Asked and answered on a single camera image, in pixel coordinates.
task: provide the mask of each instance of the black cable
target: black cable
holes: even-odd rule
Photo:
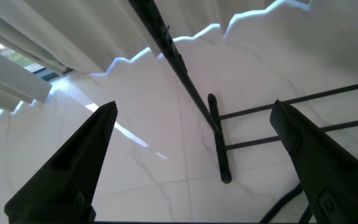
[[[302,193],[303,188],[302,185],[299,183],[294,189],[292,189],[289,193],[287,193],[284,197],[282,197],[271,209],[268,213],[264,216],[264,218],[260,221],[261,223],[268,223],[271,219],[280,211],[284,205],[289,202],[291,199],[298,196]]]
[[[309,223],[311,217],[313,216],[313,212],[311,211],[310,205],[308,205],[303,212],[301,218],[299,219],[298,223],[304,224]]]

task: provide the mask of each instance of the marble floor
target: marble floor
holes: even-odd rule
[[[358,48],[320,0],[284,1],[237,16],[223,35],[212,24],[179,38],[189,76],[221,114],[358,83]],[[299,179],[281,142],[228,152],[233,181],[221,182],[214,137],[164,57],[146,49],[106,73],[52,81],[45,104],[0,114],[0,223],[4,204],[97,107],[118,117],[93,205],[97,220],[258,222]],[[358,90],[294,105],[319,126],[358,119]],[[226,144],[274,136],[270,111],[224,120]],[[358,127],[329,135],[358,158]],[[297,222],[304,194],[275,222]]]

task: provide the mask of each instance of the black metal rack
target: black metal rack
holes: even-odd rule
[[[231,171],[229,166],[229,161],[227,159],[227,150],[238,149],[241,147],[254,146],[258,144],[264,144],[268,142],[279,141],[278,136],[257,139],[253,141],[241,142],[237,144],[225,145],[224,136],[221,127],[221,120],[234,118],[237,116],[242,116],[246,114],[251,114],[263,110],[271,109],[273,104],[259,106],[256,108],[238,111],[235,113],[219,115],[218,102],[216,97],[213,94],[208,95],[208,104],[209,111],[204,104],[203,100],[200,97],[200,94],[197,92],[193,82],[188,76],[186,65],[179,54],[172,38],[169,34],[169,27],[167,27],[157,9],[155,3],[151,0],[129,0],[131,6],[134,8],[135,12],[142,20],[144,26],[147,28],[154,41],[157,43],[161,52],[164,54],[168,63],[171,65],[176,75],[180,79],[183,86],[186,88],[187,92],[200,109],[201,114],[204,116],[205,120],[211,126],[214,131],[215,144],[216,144],[216,153],[218,154],[219,170],[221,173],[221,179],[224,183],[228,184],[232,180]],[[344,93],[347,91],[358,90],[358,84],[346,86],[342,88],[337,88],[335,90],[324,91],[321,93],[315,93],[308,96],[302,96],[292,100],[284,101],[284,103],[294,104],[300,103],[308,100],[313,100],[325,96],[331,96],[339,93]],[[351,128],[358,126],[358,121],[352,121],[348,123],[335,124],[331,126],[323,127],[323,131],[335,131],[344,128]]]

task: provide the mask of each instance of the black vertical post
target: black vertical post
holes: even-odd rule
[[[227,151],[224,143],[221,120],[219,119],[219,111],[216,102],[216,97],[213,94],[208,95],[209,110],[212,119],[217,124],[220,132],[214,133],[216,153],[218,154],[219,171],[221,172],[221,180],[228,184],[231,182],[231,172],[229,167],[229,160],[227,159]]]
[[[219,133],[220,130],[216,123],[213,121],[211,114],[209,113],[207,107],[205,106],[203,100],[198,94],[196,87],[191,81],[189,75],[187,74],[187,69],[185,62],[183,61],[181,55],[178,53],[178,50],[173,43],[172,38],[170,37],[168,28],[166,27],[158,9],[153,0],[128,0],[132,8],[135,10],[136,14],[139,16],[143,25],[149,31],[150,35],[153,37],[153,40],[160,48],[161,52],[164,54],[168,63],[175,71],[176,75],[180,79],[183,86],[186,88],[187,92],[197,105],[198,109],[203,114],[204,118],[211,126],[214,133]]]

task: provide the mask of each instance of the black horizontal bar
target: black horizontal bar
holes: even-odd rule
[[[334,124],[334,125],[322,127],[321,130],[324,132],[328,132],[328,131],[336,131],[336,130],[345,129],[345,128],[353,128],[353,127],[357,127],[357,126],[358,126],[358,121],[351,121],[351,122],[346,122],[346,123],[342,123],[342,124]],[[275,141],[279,141],[279,140],[280,139],[278,138],[278,136],[274,136],[274,137],[269,137],[269,138],[253,140],[253,141],[241,142],[241,143],[236,143],[236,144],[231,144],[231,145],[226,146],[226,150],[238,149],[241,147],[248,147],[248,146],[256,146],[259,144],[265,144],[265,143],[275,142]]]
[[[358,84],[351,85],[351,86],[345,86],[345,87],[342,87],[342,88],[337,88],[335,90],[328,90],[328,91],[324,91],[324,92],[321,92],[321,93],[315,93],[315,94],[308,95],[308,96],[302,96],[302,97],[295,98],[295,99],[292,99],[292,100],[286,100],[286,101],[283,101],[283,103],[287,103],[287,104],[300,103],[300,102],[303,102],[303,101],[313,100],[313,99],[321,98],[321,97],[324,97],[324,96],[335,95],[335,94],[338,94],[338,93],[344,93],[344,92],[352,91],[352,90],[358,90]],[[272,107],[273,107],[273,104],[265,105],[265,106],[258,106],[256,108],[251,108],[251,109],[248,109],[248,110],[243,110],[243,111],[238,111],[238,112],[234,112],[234,113],[224,114],[224,115],[221,115],[219,118],[221,120],[228,119],[228,118],[234,118],[236,116],[242,116],[242,115],[246,115],[246,114],[250,114],[250,113],[255,113],[255,112],[259,112],[259,111],[263,111],[263,110],[272,109]]]

